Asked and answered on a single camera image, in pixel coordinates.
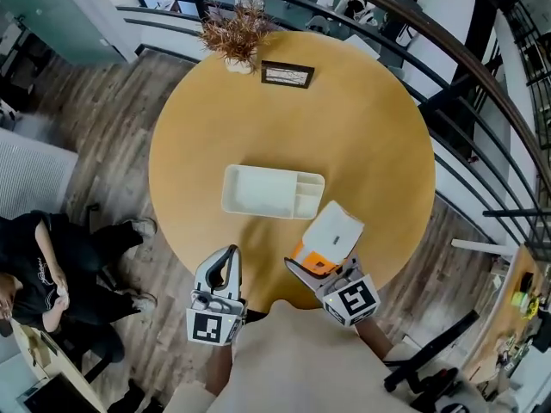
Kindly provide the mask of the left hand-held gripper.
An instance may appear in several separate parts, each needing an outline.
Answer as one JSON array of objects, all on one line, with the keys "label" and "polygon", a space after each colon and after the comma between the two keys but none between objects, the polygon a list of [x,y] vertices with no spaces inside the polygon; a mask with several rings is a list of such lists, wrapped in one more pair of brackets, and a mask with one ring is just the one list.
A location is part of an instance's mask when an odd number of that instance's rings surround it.
[{"label": "left hand-held gripper", "polygon": [[245,324],[247,302],[241,298],[241,255],[235,244],[216,250],[195,271],[195,290],[186,310],[191,342],[226,346]]}]

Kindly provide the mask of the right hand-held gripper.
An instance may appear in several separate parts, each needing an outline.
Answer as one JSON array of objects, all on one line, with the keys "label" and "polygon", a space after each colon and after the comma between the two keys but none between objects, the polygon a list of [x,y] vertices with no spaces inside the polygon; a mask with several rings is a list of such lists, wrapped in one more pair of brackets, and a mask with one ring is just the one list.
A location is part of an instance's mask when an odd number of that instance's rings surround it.
[{"label": "right hand-held gripper", "polygon": [[325,279],[314,277],[298,262],[285,257],[287,269],[307,286],[323,308],[342,326],[351,327],[373,315],[381,303],[374,282],[362,271],[359,256],[350,254],[337,269],[337,275],[326,284]]}]

